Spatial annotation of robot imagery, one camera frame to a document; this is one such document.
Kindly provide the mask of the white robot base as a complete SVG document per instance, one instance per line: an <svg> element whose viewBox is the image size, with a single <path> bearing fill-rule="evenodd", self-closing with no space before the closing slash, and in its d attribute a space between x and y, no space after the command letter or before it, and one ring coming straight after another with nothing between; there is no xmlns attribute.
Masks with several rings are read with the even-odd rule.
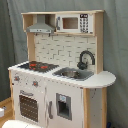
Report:
<svg viewBox="0 0 128 128"><path fill-rule="evenodd" d="M3 124L2 128L41 128L41 127L29 123L25 123L22 121L8 120Z"/></svg>

